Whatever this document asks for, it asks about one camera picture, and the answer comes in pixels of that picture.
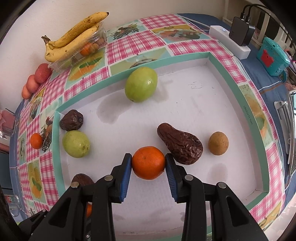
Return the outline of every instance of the white power strip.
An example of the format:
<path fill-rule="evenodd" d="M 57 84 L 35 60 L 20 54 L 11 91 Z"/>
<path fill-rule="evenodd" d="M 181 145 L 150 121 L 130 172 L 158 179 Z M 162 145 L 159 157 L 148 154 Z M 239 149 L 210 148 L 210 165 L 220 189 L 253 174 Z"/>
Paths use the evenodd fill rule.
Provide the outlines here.
<path fill-rule="evenodd" d="M 210 26 L 209 34 L 218 39 L 238 59 L 247 58 L 249 56 L 249 53 L 251 52 L 248 46 L 239 46 L 236 42 L 229 38 L 229 31 L 222 26 Z"/>

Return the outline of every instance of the metal screw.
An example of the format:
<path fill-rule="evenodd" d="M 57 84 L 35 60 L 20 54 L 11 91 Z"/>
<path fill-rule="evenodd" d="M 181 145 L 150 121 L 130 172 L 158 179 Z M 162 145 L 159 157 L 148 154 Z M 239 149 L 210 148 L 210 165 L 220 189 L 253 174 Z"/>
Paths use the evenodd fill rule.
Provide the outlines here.
<path fill-rule="evenodd" d="M 220 188 L 226 188 L 226 184 L 224 182 L 219 182 L 218 187 Z"/>
<path fill-rule="evenodd" d="M 79 182 L 72 182 L 71 187 L 72 188 L 78 188 L 79 187 Z"/>
<path fill-rule="evenodd" d="M 107 176 L 104 177 L 104 179 L 106 181 L 112 181 L 113 180 L 113 176 L 112 175 L 107 175 Z"/>
<path fill-rule="evenodd" d="M 192 175 L 186 175 L 185 176 L 185 180 L 192 181 L 193 180 L 193 176 Z"/>

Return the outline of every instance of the green fruit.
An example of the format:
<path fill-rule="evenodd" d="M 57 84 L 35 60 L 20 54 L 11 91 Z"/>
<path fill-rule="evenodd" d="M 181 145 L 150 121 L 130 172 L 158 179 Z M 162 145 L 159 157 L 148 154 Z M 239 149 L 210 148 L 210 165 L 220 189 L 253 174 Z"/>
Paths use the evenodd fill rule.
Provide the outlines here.
<path fill-rule="evenodd" d="M 88 154 L 90 143 L 83 132 L 69 131 L 63 137 L 63 147 L 70 156 L 81 158 Z"/>
<path fill-rule="evenodd" d="M 153 95 L 156 87 L 157 73 L 155 70 L 140 67 L 132 72 L 126 81 L 126 97 L 133 102 L 142 102 Z"/>

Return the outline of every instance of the white wall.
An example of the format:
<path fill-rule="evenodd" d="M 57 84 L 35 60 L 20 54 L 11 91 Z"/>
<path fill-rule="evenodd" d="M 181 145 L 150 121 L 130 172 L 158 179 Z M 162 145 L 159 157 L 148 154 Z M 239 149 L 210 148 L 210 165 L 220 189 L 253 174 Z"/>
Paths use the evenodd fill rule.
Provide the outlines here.
<path fill-rule="evenodd" d="M 105 20 L 109 29 L 166 13 L 204 13 L 221 19 L 224 0 L 37 0 L 0 45 L 0 109 L 16 110 L 28 76 L 45 62 L 41 36 L 57 40 L 77 22 L 99 11 L 110 12 Z"/>

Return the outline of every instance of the clear plastic fruit box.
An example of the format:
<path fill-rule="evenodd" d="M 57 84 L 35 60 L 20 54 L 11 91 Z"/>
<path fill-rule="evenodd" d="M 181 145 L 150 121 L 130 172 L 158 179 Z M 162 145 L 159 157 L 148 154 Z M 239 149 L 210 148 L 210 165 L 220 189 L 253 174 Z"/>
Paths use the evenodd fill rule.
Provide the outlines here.
<path fill-rule="evenodd" d="M 68 51 L 69 54 L 64 54 L 57 61 L 49 65 L 50 68 L 53 68 L 56 72 L 62 73 L 67 69 L 71 69 L 74 66 L 78 65 L 80 62 L 87 64 L 84 60 L 91 54 L 96 53 L 99 49 L 104 47 L 107 44 L 107 32 L 103 27 L 103 23 L 100 22 L 100 26 L 97 31 L 93 33 L 85 41 L 76 45 L 75 50 Z"/>

